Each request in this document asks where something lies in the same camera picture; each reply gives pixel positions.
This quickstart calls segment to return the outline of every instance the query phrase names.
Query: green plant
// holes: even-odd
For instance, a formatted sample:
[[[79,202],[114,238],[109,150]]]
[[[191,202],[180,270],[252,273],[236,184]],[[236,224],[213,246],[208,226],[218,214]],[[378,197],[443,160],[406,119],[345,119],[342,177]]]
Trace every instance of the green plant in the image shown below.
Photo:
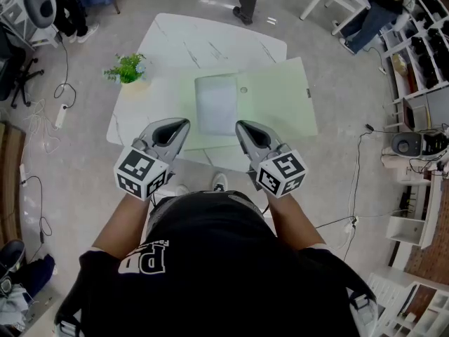
[[[116,55],[116,57],[120,65],[105,71],[105,76],[108,80],[115,81],[116,83],[129,84],[139,79],[145,73],[145,66],[140,64],[145,59],[141,53],[134,53],[122,58]]]

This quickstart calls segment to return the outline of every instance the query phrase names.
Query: potted plant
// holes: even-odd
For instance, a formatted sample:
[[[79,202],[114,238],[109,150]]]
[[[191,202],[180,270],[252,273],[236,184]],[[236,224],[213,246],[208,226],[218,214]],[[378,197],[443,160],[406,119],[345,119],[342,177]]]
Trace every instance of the potted plant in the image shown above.
[[[133,53],[129,56],[118,56],[118,66],[105,70],[103,74],[108,80],[121,84],[128,93],[137,93],[148,87],[146,83],[146,67],[142,63],[145,57],[141,53]]]

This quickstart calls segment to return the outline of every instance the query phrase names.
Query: sneaker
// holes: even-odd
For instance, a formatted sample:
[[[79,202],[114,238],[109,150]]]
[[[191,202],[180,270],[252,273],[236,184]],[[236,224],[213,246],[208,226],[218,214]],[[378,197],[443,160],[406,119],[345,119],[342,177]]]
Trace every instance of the sneaker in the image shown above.
[[[240,11],[240,8],[238,6],[235,6],[232,9],[232,13],[234,14],[234,16],[238,19],[241,20],[241,22],[245,25],[251,25],[253,23],[253,21],[251,20],[251,18],[249,18],[248,16],[246,16],[245,14],[242,14]]]
[[[348,46],[348,41],[346,41],[346,39],[343,39],[342,37],[340,37],[338,39],[338,41],[342,44],[342,46],[347,49],[352,55],[355,55],[355,53],[353,52],[353,50],[351,50]]]
[[[98,22],[89,26],[87,29],[86,35],[83,35],[82,37],[78,37],[78,42],[80,44],[85,42],[90,36],[92,36],[98,30],[99,26],[100,26],[100,24]]]
[[[212,179],[212,191],[227,191],[227,177],[223,172],[215,174]]]
[[[332,20],[332,25],[334,26],[334,29],[337,29],[337,27],[340,26],[340,23],[338,21],[336,21],[336,20]],[[340,30],[338,32],[338,34],[340,34],[340,36],[343,37],[342,30]]]
[[[70,35],[68,38],[69,38],[69,43],[73,44],[73,43],[76,41],[76,30],[75,30],[75,32],[74,32],[72,35]]]
[[[189,189],[187,188],[186,185],[178,185],[178,186],[176,186],[176,189],[175,189],[176,196],[182,196],[184,194],[189,194],[189,193],[190,193],[190,191],[189,191]]]

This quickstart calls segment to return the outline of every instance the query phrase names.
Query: black shoe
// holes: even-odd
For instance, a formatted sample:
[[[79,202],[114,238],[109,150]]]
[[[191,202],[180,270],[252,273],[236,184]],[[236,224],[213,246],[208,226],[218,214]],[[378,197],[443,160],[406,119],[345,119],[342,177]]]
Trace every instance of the black shoe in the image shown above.
[[[245,25],[251,25],[253,23],[253,21],[248,16],[241,13],[240,8],[238,6],[235,6],[232,9],[232,13],[236,18],[239,18],[241,22]]]

